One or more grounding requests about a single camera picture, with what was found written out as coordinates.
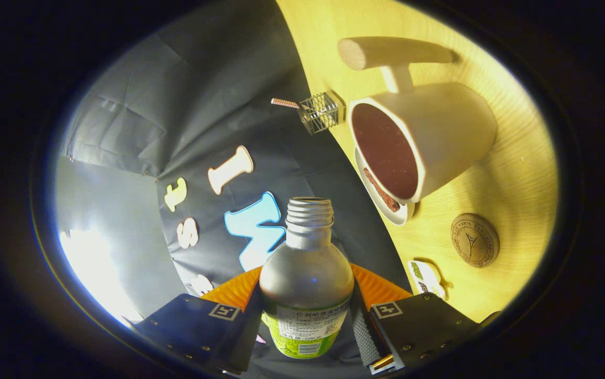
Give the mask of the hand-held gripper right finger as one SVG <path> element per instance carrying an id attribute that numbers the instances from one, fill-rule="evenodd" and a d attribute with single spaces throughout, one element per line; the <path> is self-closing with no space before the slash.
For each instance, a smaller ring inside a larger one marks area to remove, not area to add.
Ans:
<path id="1" fill-rule="evenodd" d="M 351 264 L 353 333 L 373 376 L 419 371 L 448 357 L 481 329 L 434 293 L 413 295 L 366 268 Z"/>

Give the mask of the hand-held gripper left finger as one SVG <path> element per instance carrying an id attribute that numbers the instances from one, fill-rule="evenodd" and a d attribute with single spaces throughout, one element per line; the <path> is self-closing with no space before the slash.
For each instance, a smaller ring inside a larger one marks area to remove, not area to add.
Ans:
<path id="1" fill-rule="evenodd" d="M 261 326 L 261 271 L 247 271 L 199 297 L 178 295 L 134 328 L 184 364 L 242 374 Z"/>

